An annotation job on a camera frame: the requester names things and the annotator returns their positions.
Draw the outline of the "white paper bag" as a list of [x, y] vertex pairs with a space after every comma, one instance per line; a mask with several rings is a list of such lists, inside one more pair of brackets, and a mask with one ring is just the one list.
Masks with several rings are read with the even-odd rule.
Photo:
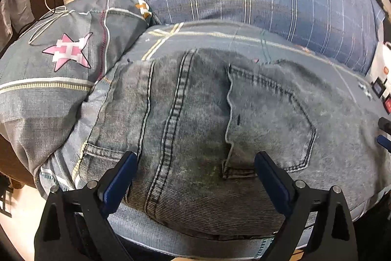
[[391, 49], [390, 42], [378, 42], [369, 70], [365, 76], [367, 82], [379, 78], [390, 91]]

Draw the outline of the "grey denim pants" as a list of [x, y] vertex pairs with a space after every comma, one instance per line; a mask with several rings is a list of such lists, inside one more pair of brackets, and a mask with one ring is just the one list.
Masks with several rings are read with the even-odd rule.
[[267, 237], [282, 216], [257, 178], [266, 152], [310, 187], [342, 188], [355, 208], [390, 186], [378, 116], [309, 69], [212, 49], [124, 62], [80, 164], [99, 179], [127, 151], [138, 168], [126, 204], [195, 237]]

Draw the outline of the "grey star-patterned pillow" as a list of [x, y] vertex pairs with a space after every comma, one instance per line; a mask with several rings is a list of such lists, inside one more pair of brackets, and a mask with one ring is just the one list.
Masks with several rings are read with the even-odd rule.
[[9, 47], [1, 58], [1, 135], [32, 176], [64, 144], [80, 105], [151, 18], [144, 0], [75, 0]]

